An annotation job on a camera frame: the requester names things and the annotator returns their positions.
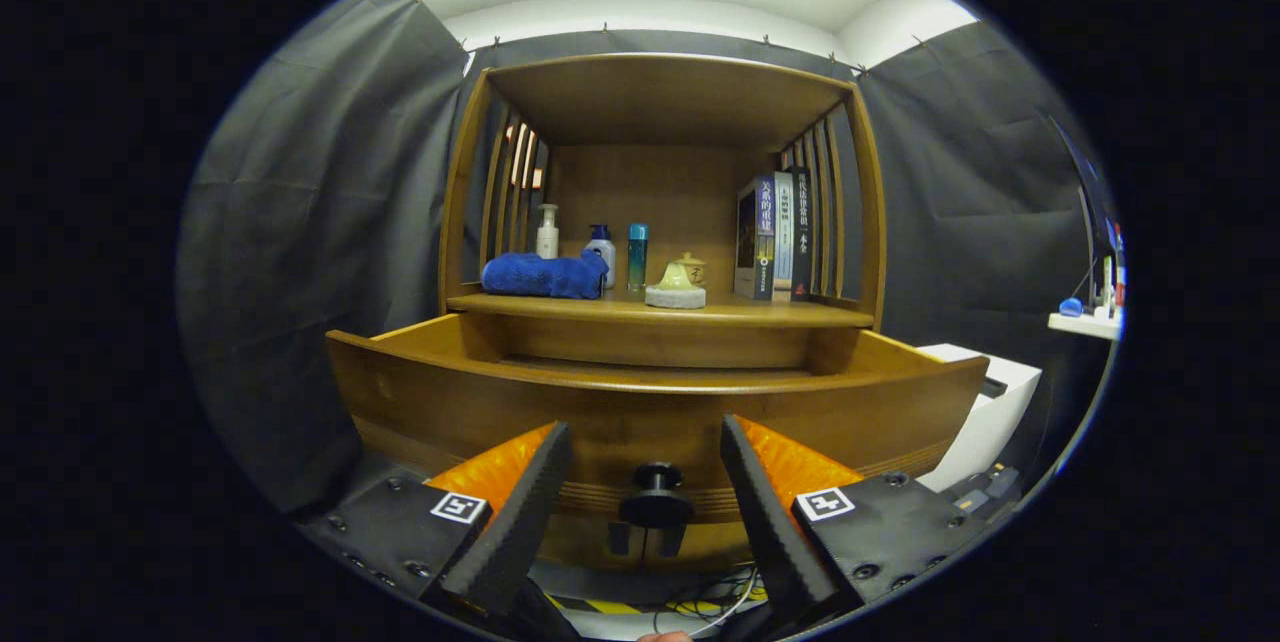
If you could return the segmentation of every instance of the yellow and black tape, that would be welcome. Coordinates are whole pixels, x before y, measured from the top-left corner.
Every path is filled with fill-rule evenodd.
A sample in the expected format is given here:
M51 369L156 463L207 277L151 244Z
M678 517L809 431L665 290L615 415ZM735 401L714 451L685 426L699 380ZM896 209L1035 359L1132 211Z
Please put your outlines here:
M548 595L548 600L552 601L557 609L570 610L575 613L595 613L604 615L652 615L654 613L684 613L687 615L694 614L717 614L737 602L737 597L718 597L710 600L699 600L696 602L667 602L667 604L623 604L623 602L607 602L604 600L579 600L576 597L564 597L561 595ZM751 590L748 596L748 601L764 601L768 600L768 593L763 587L756 586Z

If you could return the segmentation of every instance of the wooden cabinet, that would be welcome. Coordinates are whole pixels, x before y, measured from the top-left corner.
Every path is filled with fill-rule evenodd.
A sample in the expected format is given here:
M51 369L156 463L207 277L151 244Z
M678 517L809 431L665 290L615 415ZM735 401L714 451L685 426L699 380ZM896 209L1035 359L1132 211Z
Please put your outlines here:
M500 124L485 130L494 113ZM837 115L852 130L856 164L836 153ZM814 180L815 294L808 303L732 295L736 192L794 164ZM859 219L845 217L842 174L858 174ZM468 278L494 256L531 249L535 194L559 205L561 254L581 251L589 224L616 231L620 286L604 299L486 295ZM468 217L480 217L471 246ZM980 388L986 359L943 363L878 334L883 217L876 146L852 83L692 55L486 69L449 168L440 317L379 338L329 333L330 359L365 442L429 474L567 422L575 460L544 558L634 568L639 545L609 555L605 523L636 466L660 459L685 472L695 517L680 555L655 559L650 547L646 568L740 561L750 552L719 463L723 413L864 474L922 474ZM623 290L630 223L650 228L649 283L681 251L705 260L704 309L649 308ZM855 301L840 295L846 231L863 238Z

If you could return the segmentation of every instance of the wall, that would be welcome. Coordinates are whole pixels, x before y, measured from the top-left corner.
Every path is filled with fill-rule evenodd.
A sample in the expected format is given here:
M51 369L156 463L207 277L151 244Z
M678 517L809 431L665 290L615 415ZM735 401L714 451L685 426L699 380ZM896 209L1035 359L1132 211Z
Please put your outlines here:
M504 41L600 29L675 29L727 35L748 40L769 36L773 45L847 60L836 36L794 19L758 9L705 0L529 0L480 9L444 19L444 27L467 50Z
M928 40L975 19L951 0L876 0L840 31L837 40L849 54L842 61L870 68L913 49L915 37Z

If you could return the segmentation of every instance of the wooden shelf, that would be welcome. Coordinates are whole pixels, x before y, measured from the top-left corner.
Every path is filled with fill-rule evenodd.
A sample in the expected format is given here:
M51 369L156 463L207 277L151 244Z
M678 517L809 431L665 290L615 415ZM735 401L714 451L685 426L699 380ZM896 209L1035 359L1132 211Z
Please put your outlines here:
M579 322L707 324L723 327L870 327L872 315L814 303L767 303L733 294L707 295L700 309L662 309L644 304L644 292L608 290L599 301L548 297L449 297L449 309L511 317L571 318Z
M695 145L782 150L851 86L758 61L603 54L489 72L549 145Z
M530 356L509 356L498 364L518 370L540 370L549 373L595 373L600 377L627 379L639 386L667 386L676 384L692 388L753 388L786 386L796 381L812 381L815 376L809 370L718 370L718 368L672 368L653 367L653 364L603 364L590 361L530 358Z

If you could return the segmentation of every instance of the black knob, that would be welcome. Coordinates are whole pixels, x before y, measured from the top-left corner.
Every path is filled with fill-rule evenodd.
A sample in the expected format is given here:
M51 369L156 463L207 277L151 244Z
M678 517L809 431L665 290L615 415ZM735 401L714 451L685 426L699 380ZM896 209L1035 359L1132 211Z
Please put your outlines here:
M663 529L687 524L694 515L694 505L676 487L685 481L685 474L668 463L649 463L640 466L631 474L631 482L639 491L622 500L618 514L622 519L646 529Z

